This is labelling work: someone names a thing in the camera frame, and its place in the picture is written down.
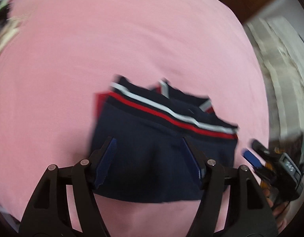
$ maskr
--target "pink tablecloth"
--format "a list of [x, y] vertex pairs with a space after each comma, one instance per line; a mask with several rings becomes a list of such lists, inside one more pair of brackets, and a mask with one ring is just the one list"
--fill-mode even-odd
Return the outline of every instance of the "pink tablecloth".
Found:
[[[217, 115], [240, 127], [235, 167], [245, 163], [240, 152], [250, 138], [267, 145], [259, 65], [218, 0], [14, 0], [12, 14], [23, 24], [0, 56], [0, 204], [17, 219], [49, 164], [87, 156], [94, 94], [114, 74], [144, 87], [165, 77], [182, 91], [208, 94]], [[199, 205], [96, 199], [113, 237], [183, 237]]]

